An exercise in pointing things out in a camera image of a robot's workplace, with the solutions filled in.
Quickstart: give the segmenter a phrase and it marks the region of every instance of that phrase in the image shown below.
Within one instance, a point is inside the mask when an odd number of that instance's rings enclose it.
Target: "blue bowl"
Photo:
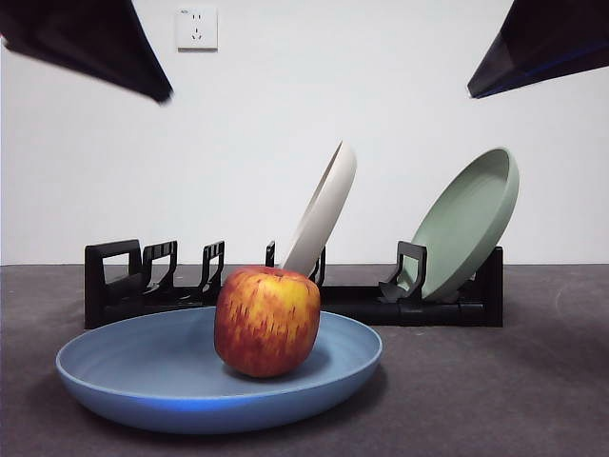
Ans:
[[[163,312],[84,333],[57,354],[64,385],[111,421],[168,433],[276,427],[325,411],[372,375],[383,343],[372,328],[322,312],[315,346],[287,375],[253,379],[213,346],[215,308]]]

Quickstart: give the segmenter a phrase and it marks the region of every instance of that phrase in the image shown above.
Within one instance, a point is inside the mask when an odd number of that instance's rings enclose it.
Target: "apple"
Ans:
[[[216,304],[214,346],[227,365],[256,378],[300,365],[320,324],[320,291],[295,271],[248,266],[226,278]]]

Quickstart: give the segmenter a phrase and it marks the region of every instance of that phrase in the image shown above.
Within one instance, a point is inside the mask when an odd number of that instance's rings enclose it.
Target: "dish rack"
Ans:
[[[201,280],[196,286],[176,286],[178,242],[140,249],[138,240],[91,245],[85,248],[85,328],[98,328],[129,317],[185,308],[213,307],[222,288],[224,241],[203,249]],[[104,259],[128,254],[128,274],[107,282]],[[166,274],[151,282],[152,262],[169,257]],[[417,277],[409,290],[397,285],[404,257],[417,261]],[[211,274],[213,259],[218,259]],[[503,250],[495,247],[478,271],[456,291],[450,301],[422,299],[427,249],[398,242],[395,268],[377,286],[324,285],[325,248],[310,275],[320,288],[322,310],[377,326],[502,327]],[[266,246],[265,265],[275,264],[275,242]]]

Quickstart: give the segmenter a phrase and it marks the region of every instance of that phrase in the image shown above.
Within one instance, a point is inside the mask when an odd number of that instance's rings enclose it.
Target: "wall socket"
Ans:
[[[218,49],[218,9],[180,8],[175,21],[178,51]]]

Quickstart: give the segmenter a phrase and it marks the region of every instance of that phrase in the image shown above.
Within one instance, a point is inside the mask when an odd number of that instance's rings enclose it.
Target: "dark countertop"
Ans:
[[[374,284],[390,270],[330,266],[326,278],[357,283],[372,272]],[[609,455],[606,265],[508,266],[504,328],[376,327],[381,364],[345,403],[284,427],[207,437],[116,425],[68,395],[54,358],[83,332],[82,266],[0,272],[3,457]]]

